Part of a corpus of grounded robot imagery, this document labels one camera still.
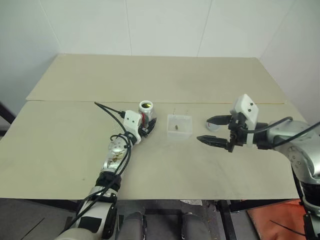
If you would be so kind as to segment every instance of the gray floor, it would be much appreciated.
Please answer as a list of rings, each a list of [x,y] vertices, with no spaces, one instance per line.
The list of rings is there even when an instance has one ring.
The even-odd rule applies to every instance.
[[[192,212],[203,219],[212,240],[225,240],[220,213],[214,205],[203,201],[203,206],[179,200],[118,201],[118,212],[127,216],[146,209],[178,209]],[[52,240],[64,228],[67,217],[74,213],[24,200],[0,198],[0,240]],[[148,240],[180,240],[178,218],[175,215],[147,215]],[[256,233],[245,212],[233,213],[237,239],[257,240]]]

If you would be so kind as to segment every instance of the white tile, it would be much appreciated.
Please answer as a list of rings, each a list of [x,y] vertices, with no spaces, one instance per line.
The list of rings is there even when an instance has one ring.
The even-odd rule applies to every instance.
[[[259,58],[294,0],[213,0],[200,57]]]
[[[59,45],[38,0],[0,1],[0,101],[17,114]]]
[[[298,0],[261,62],[309,123],[320,120],[320,1]]]
[[[126,0],[133,55],[197,56],[211,0]]]
[[[130,55],[125,0],[41,0],[62,52]]]

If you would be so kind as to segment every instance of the orange object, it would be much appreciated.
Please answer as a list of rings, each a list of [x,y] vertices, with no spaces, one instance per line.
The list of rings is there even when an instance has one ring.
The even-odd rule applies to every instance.
[[[296,232],[305,234],[304,207],[300,200],[279,203],[248,210],[261,240],[306,240],[305,236],[294,233],[272,221]]]

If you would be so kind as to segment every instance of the beige table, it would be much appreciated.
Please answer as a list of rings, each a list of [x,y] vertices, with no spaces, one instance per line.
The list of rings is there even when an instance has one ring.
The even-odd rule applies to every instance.
[[[135,146],[120,199],[296,198],[281,154],[207,146],[207,118],[228,114],[239,95],[259,104],[260,122],[303,120],[255,58],[60,55],[0,141],[0,197],[81,199],[99,174],[109,137],[121,130],[92,101],[122,110],[154,102],[154,132]],[[167,139],[167,115],[192,116],[193,135]],[[227,138],[227,128],[215,133]]]

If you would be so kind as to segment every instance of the clear plastic box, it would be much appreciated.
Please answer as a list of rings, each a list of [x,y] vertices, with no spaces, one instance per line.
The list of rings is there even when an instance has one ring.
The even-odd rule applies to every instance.
[[[168,139],[184,140],[192,135],[192,116],[168,114]]]

